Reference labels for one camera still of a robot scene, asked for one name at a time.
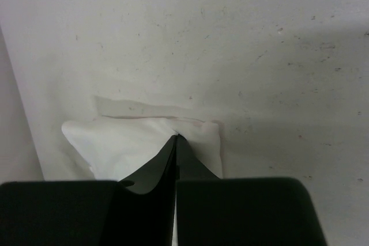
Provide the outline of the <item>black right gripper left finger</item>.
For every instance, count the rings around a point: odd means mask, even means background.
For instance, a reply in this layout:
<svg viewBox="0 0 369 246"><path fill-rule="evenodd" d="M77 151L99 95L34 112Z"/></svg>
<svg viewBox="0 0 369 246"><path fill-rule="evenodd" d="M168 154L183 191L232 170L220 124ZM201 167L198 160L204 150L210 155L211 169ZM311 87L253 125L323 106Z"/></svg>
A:
<svg viewBox="0 0 369 246"><path fill-rule="evenodd" d="M176 136L121 181L1 185L2 245L171 245Z"/></svg>

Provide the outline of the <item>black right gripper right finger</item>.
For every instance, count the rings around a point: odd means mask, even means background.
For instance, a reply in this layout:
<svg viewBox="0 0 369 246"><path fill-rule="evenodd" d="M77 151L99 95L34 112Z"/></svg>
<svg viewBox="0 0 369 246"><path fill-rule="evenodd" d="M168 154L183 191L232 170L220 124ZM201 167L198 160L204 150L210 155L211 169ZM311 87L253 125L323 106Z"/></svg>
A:
<svg viewBox="0 0 369 246"><path fill-rule="evenodd" d="M326 245L311 197L290 177L221 179L176 142L179 245Z"/></svg>

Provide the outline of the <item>white tank top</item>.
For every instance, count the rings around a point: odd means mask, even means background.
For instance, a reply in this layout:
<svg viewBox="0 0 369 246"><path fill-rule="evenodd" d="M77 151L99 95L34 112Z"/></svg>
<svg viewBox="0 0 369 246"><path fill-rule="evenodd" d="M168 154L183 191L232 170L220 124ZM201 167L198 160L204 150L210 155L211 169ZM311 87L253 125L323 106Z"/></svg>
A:
<svg viewBox="0 0 369 246"><path fill-rule="evenodd" d="M183 136L194 155L217 177L223 176L221 137L214 121L173 116L125 117L105 114L90 121L70 120L62 132L89 165L96 180L121 181L150 161L172 137ZM176 179L171 245L178 244L176 228Z"/></svg>

